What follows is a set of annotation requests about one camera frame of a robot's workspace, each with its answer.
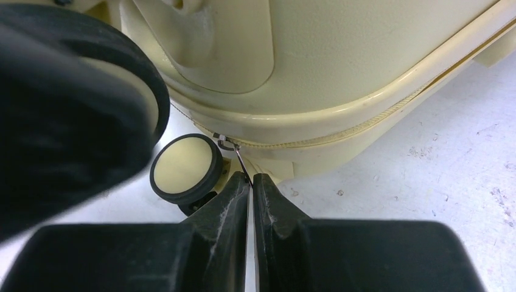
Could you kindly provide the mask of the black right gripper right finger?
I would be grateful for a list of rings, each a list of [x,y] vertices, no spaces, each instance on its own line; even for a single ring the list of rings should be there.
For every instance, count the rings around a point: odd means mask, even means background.
[[[257,291],[483,291],[436,221],[315,219],[266,174],[253,179]]]

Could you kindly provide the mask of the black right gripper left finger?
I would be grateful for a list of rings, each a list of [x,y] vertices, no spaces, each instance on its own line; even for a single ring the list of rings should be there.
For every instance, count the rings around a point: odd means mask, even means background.
[[[243,291],[249,184],[224,189],[180,223],[40,228],[2,291]]]

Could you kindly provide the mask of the yellow suitcase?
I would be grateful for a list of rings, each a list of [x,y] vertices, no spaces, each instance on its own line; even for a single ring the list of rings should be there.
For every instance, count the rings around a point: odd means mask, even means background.
[[[514,1],[2,1],[1,19],[135,86],[155,139],[171,111],[199,129],[150,170],[186,214],[234,172],[346,163],[472,59],[515,49]]]

